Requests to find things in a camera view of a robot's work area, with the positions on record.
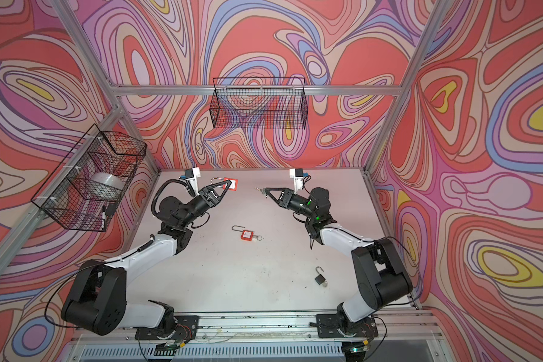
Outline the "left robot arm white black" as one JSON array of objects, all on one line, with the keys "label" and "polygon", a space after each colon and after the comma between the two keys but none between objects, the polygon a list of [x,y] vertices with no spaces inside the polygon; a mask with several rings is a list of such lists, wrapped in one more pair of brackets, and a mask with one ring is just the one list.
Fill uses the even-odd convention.
[{"label": "left robot arm white black", "polygon": [[229,179],[199,190],[183,179],[163,183],[151,203],[152,215],[161,223],[159,231],[114,259],[85,262],[74,277],[60,317],[99,336],[135,328],[156,339],[170,339],[179,326],[173,307],[155,300],[130,303],[128,287],[155,265],[182,253],[191,241],[194,222],[215,208],[231,188]]}]

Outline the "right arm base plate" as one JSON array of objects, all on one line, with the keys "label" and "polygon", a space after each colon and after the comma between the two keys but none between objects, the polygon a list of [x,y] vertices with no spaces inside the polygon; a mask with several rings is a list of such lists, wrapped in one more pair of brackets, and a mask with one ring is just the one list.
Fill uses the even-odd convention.
[{"label": "right arm base plate", "polygon": [[321,339],[336,338],[362,338],[367,340],[375,339],[378,335],[378,328],[372,316],[360,321],[349,321],[343,312],[317,314],[315,322],[310,326],[317,329]]}]

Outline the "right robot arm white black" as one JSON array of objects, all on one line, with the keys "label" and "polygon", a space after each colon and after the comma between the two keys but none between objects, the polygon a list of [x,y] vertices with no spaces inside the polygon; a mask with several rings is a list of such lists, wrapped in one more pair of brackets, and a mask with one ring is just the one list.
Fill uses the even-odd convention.
[{"label": "right robot arm white black", "polygon": [[307,198],[289,188],[265,188],[264,193],[280,208],[305,217],[304,226],[313,243],[351,258],[357,292],[336,307],[336,321],[318,322],[317,328],[354,336],[380,309],[413,292],[413,282],[394,242],[366,238],[337,223],[330,213],[327,189],[314,188]]}]

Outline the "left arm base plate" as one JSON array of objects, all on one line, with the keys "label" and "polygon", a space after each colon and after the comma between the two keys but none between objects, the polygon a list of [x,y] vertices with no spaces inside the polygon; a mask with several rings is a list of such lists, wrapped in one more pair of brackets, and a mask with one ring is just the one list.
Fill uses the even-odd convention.
[{"label": "left arm base plate", "polygon": [[156,328],[137,328],[135,339],[139,341],[188,342],[196,338],[199,320],[198,315],[171,317],[167,322],[161,322]]}]

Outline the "red padlock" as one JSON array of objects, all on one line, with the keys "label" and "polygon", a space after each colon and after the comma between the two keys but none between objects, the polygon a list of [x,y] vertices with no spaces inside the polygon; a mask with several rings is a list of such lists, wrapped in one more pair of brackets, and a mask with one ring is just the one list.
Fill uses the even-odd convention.
[{"label": "red padlock", "polygon": [[232,226],[232,231],[240,233],[240,239],[242,241],[253,241],[254,233],[246,229],[244,226]]},{"label": "red padlock", "polygon": [[211,183],[223,190],[230,189],[231,191],[236,191],[238,188],[237,179],[228,177],[213,177]]}]

